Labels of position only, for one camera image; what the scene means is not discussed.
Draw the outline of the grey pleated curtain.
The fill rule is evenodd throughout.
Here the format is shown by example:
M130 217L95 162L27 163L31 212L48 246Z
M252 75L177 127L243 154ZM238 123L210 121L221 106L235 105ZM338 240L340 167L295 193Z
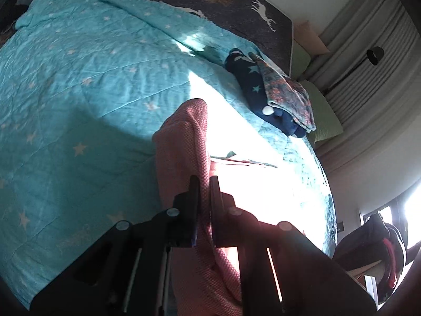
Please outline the grey pleated curtain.
M373 46L384 49L325 97L343 133L322 142L326 173L366 163L386 149L420 114L420 34L400 0L350 0L321 39L330 52L314 58L305 78L330 88Z

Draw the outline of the pink knit sweater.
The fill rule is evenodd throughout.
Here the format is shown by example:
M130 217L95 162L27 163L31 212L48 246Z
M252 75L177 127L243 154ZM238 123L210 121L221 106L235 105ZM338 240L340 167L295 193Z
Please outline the pink knit sweater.
M173 251L173 291L179 315L242 315L239 274L211 236L207 126L207 104L195 98L181 104L153 134L162 206L171 207L193 175L201 187L197 243Z

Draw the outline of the floral folded garment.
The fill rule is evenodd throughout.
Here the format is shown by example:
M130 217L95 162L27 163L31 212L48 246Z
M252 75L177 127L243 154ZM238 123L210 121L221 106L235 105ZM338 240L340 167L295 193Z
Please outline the floral folded garment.
M257 64L263 79L268 105L290 114L294 122L307 133L316 130L308 92L297 81L278 73L258 55L249 57Z

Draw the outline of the dark deer pattern headboard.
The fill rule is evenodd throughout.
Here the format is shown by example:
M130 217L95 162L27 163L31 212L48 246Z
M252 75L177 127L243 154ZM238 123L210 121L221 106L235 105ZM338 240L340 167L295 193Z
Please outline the dark deer pattern headboard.
M252 41L284 72L293 51L293 22L266 0L153 0L192 9L221 28Z

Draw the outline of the light green pillow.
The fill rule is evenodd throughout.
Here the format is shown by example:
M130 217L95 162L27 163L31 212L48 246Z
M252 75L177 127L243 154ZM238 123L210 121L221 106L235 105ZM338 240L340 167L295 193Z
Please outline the light green pillow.
M300 84L308 92L316 125L316 130L307 135L311 144L342 134L343 126L321 91L309 81L300 81Z

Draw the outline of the pink cushion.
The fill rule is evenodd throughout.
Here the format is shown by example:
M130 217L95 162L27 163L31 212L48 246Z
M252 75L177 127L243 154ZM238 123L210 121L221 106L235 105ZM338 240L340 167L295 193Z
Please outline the pink cushion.
M319 56L330 52L328 47L313 30L309 21L294 26L294 39L311 56Z

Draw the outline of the black chair with clothes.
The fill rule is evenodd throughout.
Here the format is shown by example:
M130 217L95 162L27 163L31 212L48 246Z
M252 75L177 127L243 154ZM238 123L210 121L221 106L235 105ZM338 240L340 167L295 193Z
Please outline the black chair with clothes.
M398 286L407 260L400 231L379 213L345 236L337 245L333 261L354 278L375 278L378 303L385 303Z

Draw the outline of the green bench cushion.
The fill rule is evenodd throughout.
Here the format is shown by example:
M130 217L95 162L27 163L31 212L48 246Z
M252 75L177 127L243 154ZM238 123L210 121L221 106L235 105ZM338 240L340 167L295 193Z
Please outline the green bench cushion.
M310 54L296 41L293 42L291 78L298 80L311 62Z

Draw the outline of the turquoise star quilt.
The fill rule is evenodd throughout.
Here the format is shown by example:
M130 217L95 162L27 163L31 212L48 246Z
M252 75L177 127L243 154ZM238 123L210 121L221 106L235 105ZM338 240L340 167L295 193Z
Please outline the turquoise star quilt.
M151 0L34 0L1 47L1 277L24 306L114 223L160 207L153 134L201 98L213 157L242 155L250 177L327 255L333 197L306 139L247 107L224 60L268 52L212 21Z

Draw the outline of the navy star folded garment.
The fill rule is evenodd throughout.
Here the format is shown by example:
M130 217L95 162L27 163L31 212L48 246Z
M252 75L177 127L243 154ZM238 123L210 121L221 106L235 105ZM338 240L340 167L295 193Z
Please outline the navy star folded garment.
M290 114L278 108L270 111L259 67L240 49L230 50L225 60L225 69L235 76L250 110L256 116L281 130L286 136L301 139L306 135L305 129Z

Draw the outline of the black wall lamp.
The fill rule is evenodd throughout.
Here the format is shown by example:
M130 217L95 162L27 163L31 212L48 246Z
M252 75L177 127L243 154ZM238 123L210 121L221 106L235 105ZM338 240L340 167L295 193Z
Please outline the black wall lamp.
M380 61L383 59L385 55L384 49L380 46L373 46L372 48L369 48L366 50L365 55L361 60L358 61L352 68L350 68L347 73L337 80L333 85L331 85L330 88L327 88L323 91L323 95L326 96L328 93L330 93L332 90L334 90L338 85L340 85L346 78L348 78L352 73L354 73L358 68L363 65L366 61L368 61L371 65L377 66Z

